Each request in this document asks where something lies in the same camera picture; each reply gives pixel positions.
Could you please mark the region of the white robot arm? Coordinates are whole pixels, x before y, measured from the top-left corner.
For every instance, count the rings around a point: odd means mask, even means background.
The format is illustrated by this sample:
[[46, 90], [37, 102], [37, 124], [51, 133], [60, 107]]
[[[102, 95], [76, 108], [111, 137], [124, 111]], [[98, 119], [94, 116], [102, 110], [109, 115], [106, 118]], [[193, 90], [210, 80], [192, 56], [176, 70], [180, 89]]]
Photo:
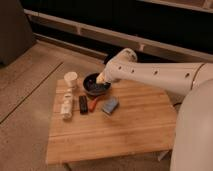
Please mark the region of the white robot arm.
[[96, 81], [121, 79], [182, 95], [170, 171], [213, 171], [213, 63], [139, 63], [136, 53], [125, 48]]

